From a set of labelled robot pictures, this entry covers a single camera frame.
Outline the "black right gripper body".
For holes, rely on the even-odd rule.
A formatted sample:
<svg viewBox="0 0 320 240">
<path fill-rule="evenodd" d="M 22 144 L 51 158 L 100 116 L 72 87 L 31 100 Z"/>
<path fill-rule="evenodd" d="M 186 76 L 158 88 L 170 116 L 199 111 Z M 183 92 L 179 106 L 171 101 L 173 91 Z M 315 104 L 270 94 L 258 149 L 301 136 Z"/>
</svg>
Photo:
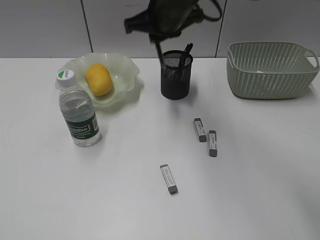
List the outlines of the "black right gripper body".
<svg viewBox="0 0 320 240">
<path fill-rule="evenodd" d="M 156 38 L 175 38 L 182 30 L 203 21 L 197 0 L 151 0 L 147 8 L 149 34 Z"/>
</svg>

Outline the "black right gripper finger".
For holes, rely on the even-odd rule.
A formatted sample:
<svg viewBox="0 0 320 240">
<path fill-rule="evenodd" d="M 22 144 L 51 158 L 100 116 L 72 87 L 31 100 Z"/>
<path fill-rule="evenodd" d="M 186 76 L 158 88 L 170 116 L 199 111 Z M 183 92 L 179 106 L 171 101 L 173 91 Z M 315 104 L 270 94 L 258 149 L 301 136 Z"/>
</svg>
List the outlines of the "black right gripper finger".
<svg viewBox="0 0 320 240">
<path fill-rule="evenodd" d="M 132 32 L 150 32 L 150 22 L 148 12 L 140 12 L 139 14 L 126 18 L 124 20 L 124 29 L 126 34 Z"/>
<path fill-rule="evenodd" d="M 172 35 L 167 33 L 150 33 L 149 34 L 149 40 L 152 44 L 161 43 L 171 38 L 172 38 Z"/>
</svg>

